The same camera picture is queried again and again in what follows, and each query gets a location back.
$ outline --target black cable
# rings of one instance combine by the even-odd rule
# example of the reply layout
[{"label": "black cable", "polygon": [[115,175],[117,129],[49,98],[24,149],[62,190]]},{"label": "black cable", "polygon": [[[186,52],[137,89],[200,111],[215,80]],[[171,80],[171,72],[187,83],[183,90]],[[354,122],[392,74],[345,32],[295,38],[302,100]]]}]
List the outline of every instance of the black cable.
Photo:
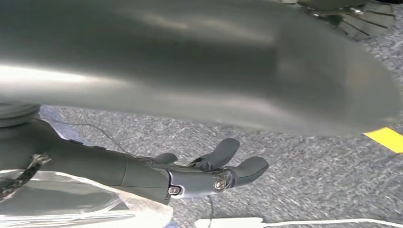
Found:
[{"label": "black cable", "polygon": [[59,123],[59,124],[67,124],[67,125],[73,125],[73,126],[90,126],[93,127],[97,130],[99,130],[100,132],[102,132],[106,137],[108,137],[108,139],[110,139],[117,147],[119,147],[120,150],[122,150],[123,152],[130,154],[129,152],[127,152],[125,149],[123,149],[123,147],[120,145],[120,143],[118,143],[114,138],[112,138],[111,136],[109,136],[104,130],[102,130],[101,128],[89,124],[89,123],[66,123],[66,122],[62,122],[62,121],[58,121],[58,120],[53,120],[53,119],[49,119],[49,118],[41,118],[42,120],[49,120],[55,123]]},{"label": "black cable", "polygon": [[211,196],[207,196],[210,200],[210,223],[209,223],[209,228],[211,227],[211,223],[213,222],[213,218],[214,218],[214,203],[213,203],[213,199],[211,198]]},{"label": "black cable", "polygon": [[0,189],[0,203],[10,199],[24,184],[32,179],[42,165],[50,160],[51,158],[47,154],[34,154],[27,169],[11,183]]}]

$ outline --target wire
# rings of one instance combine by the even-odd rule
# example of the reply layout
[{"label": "wire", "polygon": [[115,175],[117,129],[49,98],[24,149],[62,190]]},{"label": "wire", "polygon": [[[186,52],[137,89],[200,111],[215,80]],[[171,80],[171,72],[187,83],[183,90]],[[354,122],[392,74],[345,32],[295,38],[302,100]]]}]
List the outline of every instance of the wire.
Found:
[{"label": "wire", "polygon": [[11,183],[0,189],[0,203],[13,197],[22,186],[32,179],[40,167],[50,160],[51,158],[47,154],[34,154],[27,169]]},{"label": "wire", "polygon": [[279,227],[287,225],[314,225],[314,224],[336,224],[336,223],[355,223],[355,222],[370,222],[378,223],[383,225],[388,225],[392,227],[403,228],[402,224],[397,224],[393,222],[386,222],[371,218],[352,218],[352,219],[338,219],[338,220],[313,220],[313,221],[291,221],[291,222],[277,222],[277,223],[263,223],[262,227]]},{"label": "wire", "polygon": [[209,223],[209,228],[211,227],[211,223],[213,222],[213,218],[214,218],[214,203],[213,203],[213,199],[211,198],[211,196],[207,196],[210,200],[210,223]]},{"label": "wire", "polygon": [[49,118],[40,118],[40,119],[36,119],[36,120],[49,120],[49,121],[52,121],[52,122],[55,122],[55,123],[73,125],[73,126],[91,126],[91,127],[95,128],[95,129],[99,130],[100,132],[102,132],[106,137],[108,137],[108,139],[110,139],[114,144],[116,144],[116,146],[119,147],[120,150],[122,150],[123,152],[125,152],[127,154],[130,154],[125,149],[123,149],[123,147],[120,145],[120,143],[118,143],[114,138],[109,136],[108,133],[106,133],[104,130],[102,130],[101,128],[99,128],[99,127],[97,127],[95,125],[92,125],[92,124],[89,124],[89,123],[66,123],[66,122],[53,120],[53,119],[49,119]]}]

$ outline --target robotic hand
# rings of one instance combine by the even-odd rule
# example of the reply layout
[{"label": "robotic hand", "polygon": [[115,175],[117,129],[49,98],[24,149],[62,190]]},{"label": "robotic hand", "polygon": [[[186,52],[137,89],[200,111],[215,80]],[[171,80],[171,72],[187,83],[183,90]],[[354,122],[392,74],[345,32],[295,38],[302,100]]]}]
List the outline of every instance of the robotic hand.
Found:
[{"label": "robotic hand", "polygon": [[164,153],[155,158],[136,157],[99,146],[65,140],[47,122],[31,119],[25,124],[0,128],[0,170],[24,170],[34,154],[46,154],[50,161],[42,171],[84,177],[118,190],[168,204],[171,198],[195,198],[249,184],[269,164],[251,157],[237,167],[225,166],[240,143],[221,141],[212,153],[187,166],[173,164],[177,157]]},{"label": "robotic hand", "polygon": [[249,184],[269,168],[269,164],[261,157],[248,158],[237,167],[225,166],[239,146],[240,142],[236,139],[224,139],[212,153],[195,159],[187,166],[173,165],[177,158],[171,153],[138,159],[150,168],[168,173],[168,193],[172,198],[196,198]]}]

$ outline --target white cable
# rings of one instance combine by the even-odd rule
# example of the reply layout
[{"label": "white cable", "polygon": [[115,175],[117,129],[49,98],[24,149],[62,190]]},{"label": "white cable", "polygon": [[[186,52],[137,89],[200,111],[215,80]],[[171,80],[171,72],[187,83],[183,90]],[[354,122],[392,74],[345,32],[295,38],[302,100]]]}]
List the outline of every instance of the white cable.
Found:
[{"label": "white cable", "polygon": [[370,222],[378,223],[383,225],[388,225],[392,227],[403,228],[402,224],[397,224],[393,222],[385,222],[376,219],[364,219],[364,218],[352,218],[352,219],[339,219],[339,220],[313,220],[313,221],[291,221],[291,222],[277,222],[277,223],[263,223],[262,227],[278,227],[286,225],[313,225],[313,224],[335,224],[335,223],[353,223],[353,222]]},{"label": "white cable", "polygon": [[352,219],[338,219],[338,220],[312,220],[312,221],[290,221],[290,222],[277,222],[277,223],[263,223],[262,218],[213,218],[200,219],[196,221],[197,228],[232,228],[232,227],[248,227],[248,228],[264,228],[264,227],[279,227],[279,226],[292,226],[292,225],[315,225],[315,224],[336,224],[336,223],[357,223],[369,222],[378,223],[382,225],[403,228],[402,224],[393,222],[386,222],[376,219],[352,218]]}]

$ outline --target clear plastic cover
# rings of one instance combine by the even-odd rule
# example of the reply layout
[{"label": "clear plastic cover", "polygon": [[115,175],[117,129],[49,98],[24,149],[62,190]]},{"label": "clear plastic cover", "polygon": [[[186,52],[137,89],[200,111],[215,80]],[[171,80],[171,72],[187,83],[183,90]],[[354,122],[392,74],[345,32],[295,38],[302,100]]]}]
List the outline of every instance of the clear plastic cover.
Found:
[{"label": "clear plastic cover", "polygon": [[[23,170],[0,171],[2,185]],[[173,210],[164,204],[54,171],[38,171],[12,198],[1,203],[0,227],[162,228]]]}]

